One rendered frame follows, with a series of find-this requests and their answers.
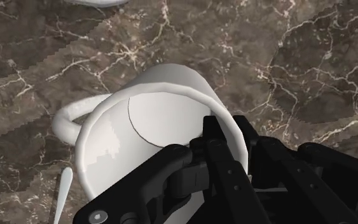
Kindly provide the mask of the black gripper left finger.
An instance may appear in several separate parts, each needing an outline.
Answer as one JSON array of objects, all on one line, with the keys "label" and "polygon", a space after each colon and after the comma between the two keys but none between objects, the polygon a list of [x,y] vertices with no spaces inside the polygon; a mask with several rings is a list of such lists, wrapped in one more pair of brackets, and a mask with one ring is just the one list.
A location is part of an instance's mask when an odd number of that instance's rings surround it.
[{"label": "black gripper left finger", "polygon": [[72,224],[271,224],[217,119],[171,144],[91,200]]}]

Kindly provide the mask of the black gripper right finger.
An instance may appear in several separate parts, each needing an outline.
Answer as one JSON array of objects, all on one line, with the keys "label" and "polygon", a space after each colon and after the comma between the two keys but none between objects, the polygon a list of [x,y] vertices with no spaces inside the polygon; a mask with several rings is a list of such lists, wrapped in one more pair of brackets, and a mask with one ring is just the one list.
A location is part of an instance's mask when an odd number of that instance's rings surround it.
[{"label": "black gripper right finger", "polygon": [[278,205],[288,220],[278,224],[358,224],[358,158],[318,143],[290,150],[259,136],[246,117],[233,118],[248,147],[253,187],[286,189]]}]

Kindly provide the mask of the white mug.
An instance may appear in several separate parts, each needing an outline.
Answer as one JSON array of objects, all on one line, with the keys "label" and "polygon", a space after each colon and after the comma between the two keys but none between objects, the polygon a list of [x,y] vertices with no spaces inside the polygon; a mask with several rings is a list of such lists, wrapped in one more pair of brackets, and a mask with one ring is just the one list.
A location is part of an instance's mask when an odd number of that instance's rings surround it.
[{"label": "white mug", "polygon": [[179,64],[150,67],[113,94],[59,109],[53,133],[75,147],[75,164],[89,203],[73,224],[153,224],[147,204],[189,164],[189,142],[215,116],[235,160],[248,166],[242,131],[207,81]]}]

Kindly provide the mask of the white spoon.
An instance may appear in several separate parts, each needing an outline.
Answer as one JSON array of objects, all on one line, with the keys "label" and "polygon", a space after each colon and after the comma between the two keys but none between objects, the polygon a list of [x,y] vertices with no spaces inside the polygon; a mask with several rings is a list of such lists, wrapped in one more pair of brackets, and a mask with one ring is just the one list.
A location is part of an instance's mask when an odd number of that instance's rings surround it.
[{"label": "white spoon", "polygon": [[71,187],[72,179],[72,169],[70,167],[64,168],[60,176],[59,192],[57,195],[57,204],[53,224],[59,224],[59,220]]}]

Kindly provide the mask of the white round dish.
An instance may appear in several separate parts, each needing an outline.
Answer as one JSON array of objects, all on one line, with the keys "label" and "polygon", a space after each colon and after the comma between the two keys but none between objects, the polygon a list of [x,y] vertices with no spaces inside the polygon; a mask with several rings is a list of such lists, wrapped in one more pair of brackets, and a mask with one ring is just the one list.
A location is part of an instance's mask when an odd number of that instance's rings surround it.
[{"label": "white round dish", "polygon": [[64,0],[64,1],[74,4],[85,5],[85,6],[94,6],[99,8],[118,6],[129,2],[129,0]]}]

